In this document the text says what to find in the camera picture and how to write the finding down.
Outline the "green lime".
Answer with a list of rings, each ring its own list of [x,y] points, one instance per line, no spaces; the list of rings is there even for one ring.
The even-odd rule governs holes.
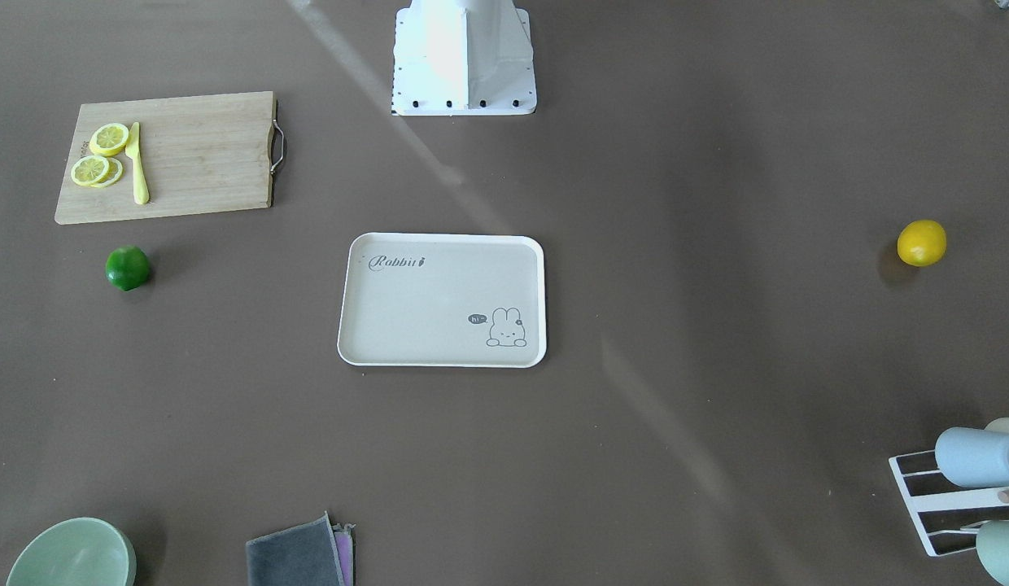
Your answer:
[[[122,291],[130,291],[148,281],[151,276],[151,263],[140,247],[118,247],[107,256],[104,273],[112,286]]]

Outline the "yellow lemon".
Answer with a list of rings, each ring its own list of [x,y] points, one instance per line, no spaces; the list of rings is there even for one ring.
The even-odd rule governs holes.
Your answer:
[[[907,224],[898,236],[898,257],[903,263],[928,267],[945,256],[948,246],[944,227],[935,220],[922,219]]]

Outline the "white rabbit tray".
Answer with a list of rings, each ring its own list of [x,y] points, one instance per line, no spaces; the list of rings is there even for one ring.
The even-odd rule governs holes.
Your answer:
[[[547,350],[544,250],[526,236],[362,234],[337,349],[356,366],[533,367]]]

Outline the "purple cloth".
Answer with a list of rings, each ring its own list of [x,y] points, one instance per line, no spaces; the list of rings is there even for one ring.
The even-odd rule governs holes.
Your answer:
[[[339,570],[343,583],[347,586],[356,585],[355,538],[353,538],[355,529],[353,523],[336,523],[332,526]]]

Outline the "grey cloth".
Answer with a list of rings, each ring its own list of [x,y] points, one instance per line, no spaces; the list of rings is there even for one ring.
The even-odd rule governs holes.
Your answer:
[[[247,542],[249,585],[344,585],[329,517]]]

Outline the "bamboo cutting board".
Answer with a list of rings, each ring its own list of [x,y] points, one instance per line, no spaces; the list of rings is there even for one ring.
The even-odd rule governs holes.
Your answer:
[[[140,155],[150,200],[133,199],[133,162],[109,188],[64,177],[55,222],[84,224],[260,210],[273,204],[282,153],[275,146],[277,96],[270,90],[225,95],[86,103],[78,110],[67,164],[88,155],[87,141],[106,123],[140,125]]]

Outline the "yellow plastic knife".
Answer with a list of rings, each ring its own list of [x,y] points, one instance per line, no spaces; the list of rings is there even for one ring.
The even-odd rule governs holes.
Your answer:
[[[145,178],[145,168],[140,148],[140,123],[137,121],[133,122],[129,126],[129,136],[124,152],[129,157],[130,162],[132,162],[133,200],[135,200],[137,205],[145,205],[150,202],[150,189],[148,189]]]

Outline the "lower lemon slice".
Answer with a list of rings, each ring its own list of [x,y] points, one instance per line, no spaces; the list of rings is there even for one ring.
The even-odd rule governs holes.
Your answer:
[[[117,159],[117,157],[107,157],[106,160],[109,163],[109,172],[101,181],[91,183],[91,188],[107,188],[120,181],[124,175],[124,164],[122,164],[121,160]]]

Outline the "lemon slice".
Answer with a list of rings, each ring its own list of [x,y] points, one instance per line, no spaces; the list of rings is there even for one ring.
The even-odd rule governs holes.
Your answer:
[[[92,134],[88,141],[88,149],[92,155],[114,157],[128,146],[129,138],[130,129],[125,124],[104,124]]]
[[[103,155],[81,157],[73,164],[69,177],[78,186],[94,186],[105,182],[111,173],[111,160]]]
[[[91,183],[91,188],[107,188],[120,181],[124,175],[124,164],[122,164],[121,160],[117,159],[117,157],[107,157],[106,160],[109,163],[109,172],[101,181]]]

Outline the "upper lemon slice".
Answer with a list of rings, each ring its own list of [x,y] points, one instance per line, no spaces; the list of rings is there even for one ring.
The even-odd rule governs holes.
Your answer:
[[[88,141],[88,149],[92,155],[114,157],[128,146],[129,138],[130,129],[125,124],[104,124],[92,134]]]

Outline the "light blue cup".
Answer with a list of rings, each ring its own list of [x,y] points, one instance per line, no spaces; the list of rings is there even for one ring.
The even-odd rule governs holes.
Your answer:
[[[952,427],[935,446],[937,467],[963,488],[1009,486],[1009,434]]]

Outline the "mint green bowl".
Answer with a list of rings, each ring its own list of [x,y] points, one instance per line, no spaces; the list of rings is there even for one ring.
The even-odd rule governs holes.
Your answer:
[[[95,517],[57,523],[15,560],[7,585],[133,585],[135,549],[123,531]]]

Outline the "cream white cup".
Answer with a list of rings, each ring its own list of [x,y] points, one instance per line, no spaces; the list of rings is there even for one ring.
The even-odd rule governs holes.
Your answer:
[[[1009,417],[999,417],[989,422],[985,426],[985,431],[995,431],[995,433],[1009,434]]]

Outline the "grey green cup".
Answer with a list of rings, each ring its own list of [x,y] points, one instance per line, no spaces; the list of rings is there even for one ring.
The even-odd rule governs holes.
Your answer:
[[[976,551],[985,571],[999,585],[1009,585],[1009,520],[981,524]]]

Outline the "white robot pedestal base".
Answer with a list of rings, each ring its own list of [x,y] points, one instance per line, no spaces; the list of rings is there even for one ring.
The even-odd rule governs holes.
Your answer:
[[[531,20],[512,1],[412,1],[395,15],[394,116],[520,116],[538,104]]]

